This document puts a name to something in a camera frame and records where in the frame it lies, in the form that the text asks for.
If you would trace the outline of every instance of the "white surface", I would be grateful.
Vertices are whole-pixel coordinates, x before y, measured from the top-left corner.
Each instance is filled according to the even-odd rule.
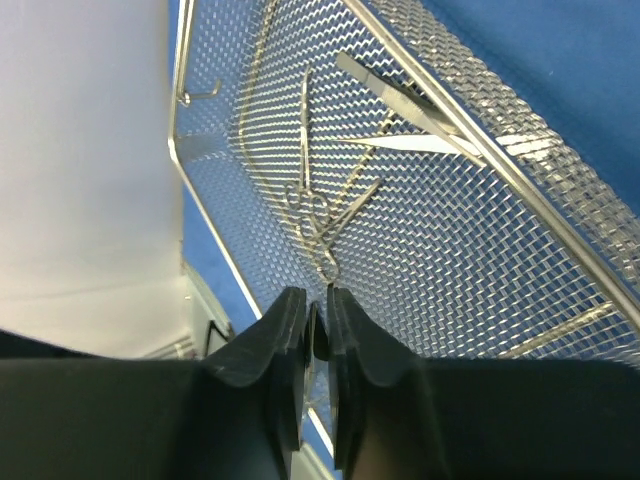
[[[187,329],[166,8],[0,0],[0,328],[115,356]]]

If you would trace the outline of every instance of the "metal frame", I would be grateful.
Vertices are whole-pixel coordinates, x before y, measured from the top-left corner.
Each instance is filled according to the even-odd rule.
[[[269,2],[267,9],[275,6],[278,0]],[[184,90],[184,82],[187,70],[189,43],[193,13],[196,0],[182,0],[178,24],[178,38],[176,43],[176,56],[174,64],[173,93],[169,123],[169,152],[180,175],[193,196],[198,209],[202,213],[216,243],[231,268],[231,271],[240,286],[247,302],[256,318],[262,316],[262,310],[257,304],[253,293],[237,264],[229,253],[227,246],[219,235],[212,219],[208,215],[194,186],[189,180],[176,151],[176,112],[181,101],[181,93]],[[452,123],[463,133],[486,159],[487,164],[505,181],[505,183],[526,203],[526,205],[542,220],[549,231],[564,245],[567,251],[575,258],[578,264],[584,268],[588,276],[602,289],[613,304],[629,319],[634,327],[640,331],[640,300],[633,290],[622,280],[602,259],[590,245],[590,243],[567,221],[565,216],[546,198],[531,179],[518,167],[505,150],[492,139],[483,128],[465,111],[465,109],[452,97],[452,95],[438,83],[387,27],[370,11],[361,0],[343,0],[343,3],[351,12],[369,29],[372,35],[384,46],[387,52],[406,71],[415,84],[429,95],[433,103],[447,115]],[[581,321],[571,322],[580,326]],[[333,452],[331,440],[326,430],[319,421],[313,409],[309,411],[309,417],[320,432],[323,441],[330,453]]]

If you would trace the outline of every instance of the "wire mesh basket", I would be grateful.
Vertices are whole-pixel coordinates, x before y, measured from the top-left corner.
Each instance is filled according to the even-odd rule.
[[[425,356],[638,363],[640,222],[419,0],[187,0],[178,35],[170,150],[256,315],[286,285],[326,288],[283,201],[310,65],[314,190],[337,209],[383,182],[332,246],[376,322]],[[412,84],[487,165],[341,142],[416,128],[339,52]]]

